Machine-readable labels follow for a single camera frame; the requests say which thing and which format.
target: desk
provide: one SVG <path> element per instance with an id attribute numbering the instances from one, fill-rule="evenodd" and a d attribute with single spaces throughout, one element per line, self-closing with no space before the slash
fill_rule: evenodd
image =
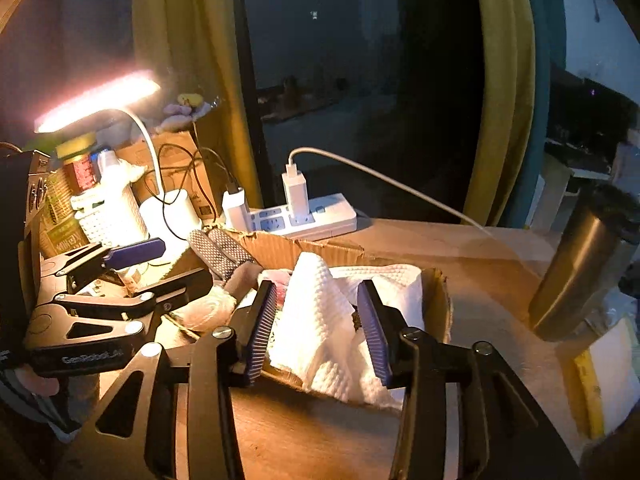
<path id="1" fill-rule="evenodd" d="M 507 244 L 470 226 L 375 219 L 357 232 L 334 238 L 371 253 L 403 257 L 443 270 L 454 306 L 452 342 L 470 346 L 491 341 L 558 428 L 578 458 L 587 420 L 571 357 L 583 340 L 563 344 L 540 341 L 526 327 L 527 305 L 554 254 L 556 240 L 533 232 L 492 229 Z M 159 331 L 164 342 L 168 333 Z M 184 465 L 186 404 L 178 402 L 178 478 Z M 385 479 L 394 453 L 398 418 L 337 401 L 317 399 L 260 378 L 254 388 L 232 394 L 244 471 L 254 479 Z M 456 428 L 452 425 L 452 436 Z M 447 462 L 447 479 L 456 478 Z"/>

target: yellow lid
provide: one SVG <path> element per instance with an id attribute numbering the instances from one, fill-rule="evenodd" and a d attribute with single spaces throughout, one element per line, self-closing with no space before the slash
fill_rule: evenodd
<path id="1" fill-rule="evenodd" d="M 95 143 L 95 132 L 76 137 L 56 146 L 56 154 L 58 158 L 66 158 L 75 153 L 84 152 Z"/>

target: lamp head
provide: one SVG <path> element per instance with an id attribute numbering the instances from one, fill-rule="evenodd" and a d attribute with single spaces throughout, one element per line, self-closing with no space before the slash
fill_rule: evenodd
<path id="1" fill-rule="evenodd" d="M 101 110 L 123 108 L 160 89 L 148 70 L 133 72 L 97 86 L 36 119 L 37 134 L 56 132 Z"/>

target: desk lamp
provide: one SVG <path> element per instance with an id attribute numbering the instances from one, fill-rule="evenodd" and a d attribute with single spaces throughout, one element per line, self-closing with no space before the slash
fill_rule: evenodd
<path id="1" fill-rule="evenodd" d="M 188 245 L 186 238 L 189 232 L 202 226 L 202 221 L 197 217 L 184 189 L 164 192 L 160 164 L 149 132 L 140 118 L 128 108 L 130 104 L 154 94 L 159 89 L 160 86 L 153 81 L 150 71 L 133 72 L 61 104 L 37 118 L 34 125 L 36 133 L 56 132 L 102 110 L 119 110 L 138 125 L 151 154 L 156 186 L 158 186 L 158 196 L 146 199 L 140 205 L 140 214 L 151 237 L 162 238 L 166 244 L 166 260 L 157 261 L 156 264 L 168 262 L 172 256 L 181 254 Z"/>

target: open cardboard box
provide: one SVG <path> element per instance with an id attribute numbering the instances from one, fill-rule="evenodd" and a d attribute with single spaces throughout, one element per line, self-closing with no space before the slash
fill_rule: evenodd
<path id="1" fill-rule="evenodd" d="M 403 258 L 395 258 L 393 260 L 380 258 L 373 254 L 367 254 L 362 248 L 349 247 L 332 241 L 307 242 L 304 240 L 290 240 L 289 238 L 265 232 L 247 234 L 228 231 L 228 233 L 249 251 L 265 269 L 293 269 L 298 257 L 303 252 L 318 254 L 327 262 L 329 267 L 379 267 L 391 264 L 414 264 Z M 206 264 L 191 249 L 187 249 L 172 267 L 167 277 L 198 267 L 206 267 Z M 447 293 L 446 278 L 440 270 L 433 268 L 422 269 L 422 318 L 428 333 L 438 341 L 449 342 L 453 308 Z M 302 382 L 298 377 L 290 372 L 283 372 L 271 367 L 268 362 L 265 362 L 262 374 L 291 388 L 303 391 Z M 306 393 L 324 397 L 317 392 Z"/>

